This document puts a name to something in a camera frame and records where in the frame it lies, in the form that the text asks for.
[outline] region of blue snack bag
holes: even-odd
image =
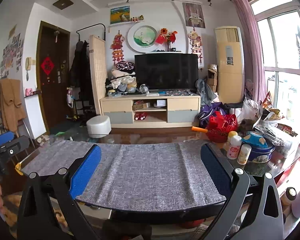
[[[263,138],[263,136],[257,132],[249,131],[247,132],[247,135],[242,138],[243,143],[250,144],[253,147],[259,147],[259,148],[267,148],[267,142]]]

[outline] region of television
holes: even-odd
[[[138,87],[146,84],[150,90],[196,89],[196,54],[149,53],[134,58]]]

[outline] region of air conditioner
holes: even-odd
[[[216,28],[218,95],[222,103],[238,103],[244,94],[244,60],[239,27]]]

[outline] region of brown coat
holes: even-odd
[[[0,111],[5,129],[16,132],[18,121],[27,117],[20,99],[20,80],[0,79]]]

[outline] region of sunflower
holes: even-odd
[[[168,33],[168,30],[166,28],[161,29],[161,34],[166,35]]]

